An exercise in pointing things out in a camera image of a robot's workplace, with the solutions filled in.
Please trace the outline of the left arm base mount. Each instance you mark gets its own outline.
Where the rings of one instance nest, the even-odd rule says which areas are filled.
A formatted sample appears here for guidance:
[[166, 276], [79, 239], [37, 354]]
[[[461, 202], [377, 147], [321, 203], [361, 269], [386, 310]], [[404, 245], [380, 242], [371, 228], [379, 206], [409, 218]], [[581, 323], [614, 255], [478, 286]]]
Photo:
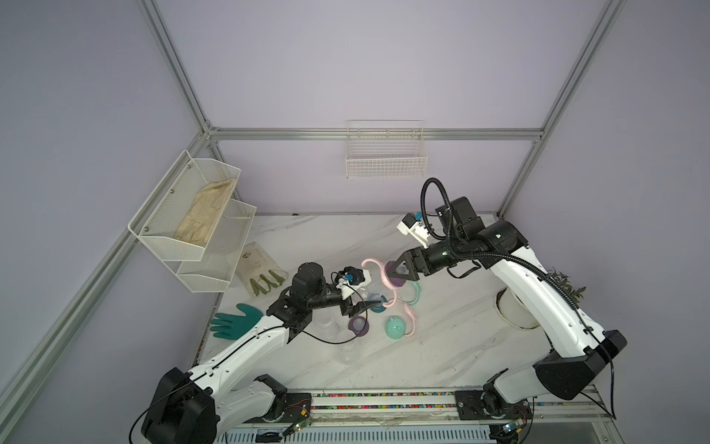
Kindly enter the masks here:
[[312, 404], [312, 395], [306, 392], [287, 393], [277, 395], [267, 413], [260, 417], [263, 423], [292, 423], [303, 410], [309, 410]]

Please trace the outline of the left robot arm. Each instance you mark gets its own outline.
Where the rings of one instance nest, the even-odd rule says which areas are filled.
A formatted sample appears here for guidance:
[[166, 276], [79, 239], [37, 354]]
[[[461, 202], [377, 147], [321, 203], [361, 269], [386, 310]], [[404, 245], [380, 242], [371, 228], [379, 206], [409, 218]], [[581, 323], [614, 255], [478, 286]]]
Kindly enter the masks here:
[[266, 314], [229, 347], [188, 371], [164, 374], [153, 399], [132, 425], [150, 443], [213, 443], [254, 418], [279, 419], [288, 390], [270, 375], [238, 384], [257, 364], [307, 329], [314, 311], [336, 307], [353, 318], [374, 303], [353, 296], [372, 282], [371, 273], [348, 266], [328, 279], [316, 263], [304, 263]]

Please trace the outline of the purple nipple collar back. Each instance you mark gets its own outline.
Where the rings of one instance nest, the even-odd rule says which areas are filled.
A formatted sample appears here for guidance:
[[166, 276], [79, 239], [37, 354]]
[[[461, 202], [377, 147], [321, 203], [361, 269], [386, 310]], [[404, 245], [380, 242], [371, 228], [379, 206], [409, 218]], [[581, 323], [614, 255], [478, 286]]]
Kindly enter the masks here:
[[386, 276], [393, 286], [401, 288], [408, 281], [408, 270], [406, 266], [398, 265], [395, 261], [388, 261], [386, 263]]

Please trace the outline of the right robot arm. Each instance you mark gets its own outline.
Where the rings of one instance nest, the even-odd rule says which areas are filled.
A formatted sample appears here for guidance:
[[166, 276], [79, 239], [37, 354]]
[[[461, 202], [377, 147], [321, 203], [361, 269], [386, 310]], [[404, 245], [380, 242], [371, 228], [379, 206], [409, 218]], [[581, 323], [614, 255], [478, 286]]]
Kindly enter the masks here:
[[571, 401], [614, 360], [627, 340], [617, 330], [593, 321], [545, 270], [528, 240], [508, 221], [486, 226], [465, 197], [449, 198], [443, 183], [429, 178], [420, 193], [419, 216], [408, 214], [399, 230], [419, 246], [382, 266], [382, 280], [395, 288], [462, 262], [500, 279], [545, 332], [549, 352], [533, 364], [504, 369], [479, 392], [479, 411], [495, 419], [522, 401], [551, 394]]

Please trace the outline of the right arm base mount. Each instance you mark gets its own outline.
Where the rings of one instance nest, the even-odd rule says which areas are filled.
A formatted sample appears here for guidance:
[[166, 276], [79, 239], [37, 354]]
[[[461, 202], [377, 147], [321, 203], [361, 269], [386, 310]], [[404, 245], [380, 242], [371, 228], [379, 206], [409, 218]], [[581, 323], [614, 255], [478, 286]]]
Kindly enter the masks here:
[[454, 392], [455, 406], [460, 420], [517, 420], [526, 422], [532, 414], [527, 400], [508, 403], [496, 391], [491, 377], [482, 387]]

